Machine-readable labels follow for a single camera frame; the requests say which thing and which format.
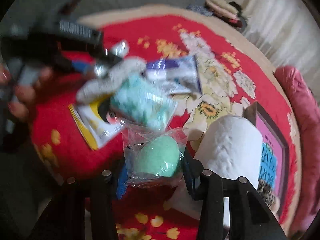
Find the gray floor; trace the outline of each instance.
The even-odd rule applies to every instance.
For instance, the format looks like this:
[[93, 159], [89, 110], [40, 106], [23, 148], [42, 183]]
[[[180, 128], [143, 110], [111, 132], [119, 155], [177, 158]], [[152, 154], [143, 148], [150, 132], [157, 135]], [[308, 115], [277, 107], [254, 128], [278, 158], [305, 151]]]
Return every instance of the gray floor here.
[[[13, 23], [30, 25], [48, 11], [47, 0], [16, 0], [0, 22], [0, 33]], [[82, 0], [74, 17], [94, 12], [164, 3], [185, 8], [195, 0]], [[50, 175], [38, 160], [30, 142], [13, 153], [0, 153], [0, 231], [26, 237], [37, 219], [38, 204], [55, 191]], [[6, 235], [1, 239], [13, 239]]]

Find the red tablecloth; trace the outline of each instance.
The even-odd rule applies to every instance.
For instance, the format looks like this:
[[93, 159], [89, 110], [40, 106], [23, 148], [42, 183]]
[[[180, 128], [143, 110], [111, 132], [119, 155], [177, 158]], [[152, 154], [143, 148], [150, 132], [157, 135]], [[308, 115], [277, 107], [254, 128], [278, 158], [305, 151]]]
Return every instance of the red tablecloth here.
[[[193, 129], [197, 125], [196, 122], [202, 122], [200, 134], [195, 135], [191, 142], [192, 147], [196, 148], [202, 132], [216, 118], [224, 114], [234, 114], [234, 109], [240, 103], [259, 101], [289, 144], [288, 189], [280, 217], [280, 222], [285, 221], [294, 194], [294, 174], [297, 170], [295, 148], [290, 138], [287, 118], [290, 108], [260, 67], [225, 38], [216, 35], [206, 26], [183, 17], [171, 15], [148, 17], [109, 25], [103, 30], [106, 47], [126, 39], [130, 45], [129, 56], [140, 56], [146, 60], [179, 57], [197, 49], [209, 48], [210, 53], [214, 53], [215, 58], [223, 64], [225, 72], [231, 77], [227, 87], [218, 93], [219, 89], [215, 85], [219, 80], [215, 78], [219, 72], [215, 67], [206, 68], [203, 65], [199, 71], [202, 72], [201, 83], [205, 87], [204, 94], [213, 97], [213, 101], [218, 100], [222, 103], [211, 103], [211, 99], [205, 97], [193, 99], [177, 97], [180, 102], [180, 112], [182, 110], [184, 114], [174, 116], [170, 126], [185, 125]], [[92, 60], [87, 54], [76, 52], [69, 52], [67, 56]], [[98, 174], [108, 168], [113, 160], [120, 158], [123, 152], [121, 134], [97, 151], [90, 150], [82, 138], [68, 105], [75, 102], [76, 91], [83, 83], [79, 74], [60, 78], [53, 88], [54, 93], [51, 97], [37, 105], [37, 118], [33, 123], [32, 141], [38, 149], [39, 157], [51, 166], [56, 175], [64, 179], [68, 177], [81, 179]], [[166, 187], [148, 190], [128, 189], [122, 200], [114, 202], [120, 238], [130, 239], [139, 234], [139, 239], [144, 240], [195, 239], [198, 221], [170, 209], [166, 201], [172, 193], [173, 189]]]

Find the silver screw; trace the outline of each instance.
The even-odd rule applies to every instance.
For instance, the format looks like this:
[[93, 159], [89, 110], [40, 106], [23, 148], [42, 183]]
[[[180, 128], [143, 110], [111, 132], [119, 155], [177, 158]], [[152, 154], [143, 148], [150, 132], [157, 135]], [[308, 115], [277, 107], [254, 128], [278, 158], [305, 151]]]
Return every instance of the silver screw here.
[[101, 174], [105, 177], [109, 176], [111, 174], [111, 171], [109, 170], [104, 170], [103, 172], [101, 172]]
[[76, 181], [76, 179], [75, 179], [74, 177], [70, 177], [70, 178], [67, 179], [67, 183], [68, 183], [68, 184], [72, 184], [72, 183], [74, 183], [75, 181]]
[[204, 176], [210, 176], [210, 175], [212, 174], [212, 171], [210, 171], [210, 170], [203, 170], [203, 171], [202, 171], [202, 174], [203, 174]]
[[248, 182], [246, 177], [239, 177], [239, 181], [243, 184], [246, 184]]

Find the hand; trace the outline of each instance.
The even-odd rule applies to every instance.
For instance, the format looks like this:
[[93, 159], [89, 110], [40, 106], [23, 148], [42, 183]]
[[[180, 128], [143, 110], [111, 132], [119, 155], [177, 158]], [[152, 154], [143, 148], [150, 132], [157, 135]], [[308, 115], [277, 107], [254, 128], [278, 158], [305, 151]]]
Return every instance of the hand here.
[[[41, 90], [49, 86], [53, 80], [54, 72], [49, 67], [44, 67], [39, 79], [33, 86], [16, 86], [14, 93], [19, 101], [8, 104], [9, 111], [20, 121], [30, 122], [35, 114], [36, 96]], [[6, 85], [11, 79], [7, 69], [0, 64], [0, 85]]]

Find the pink cushion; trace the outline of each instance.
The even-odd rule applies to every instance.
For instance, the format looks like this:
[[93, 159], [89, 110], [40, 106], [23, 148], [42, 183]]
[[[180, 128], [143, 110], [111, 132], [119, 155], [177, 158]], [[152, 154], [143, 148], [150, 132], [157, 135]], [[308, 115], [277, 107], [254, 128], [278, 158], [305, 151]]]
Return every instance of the pink cushion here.
[[300, 130], [302, 181], [291, 233], [305, 231], [320, 208], [320, 110], [299, 70], [280, 67], [275, 77], [284, 89]]

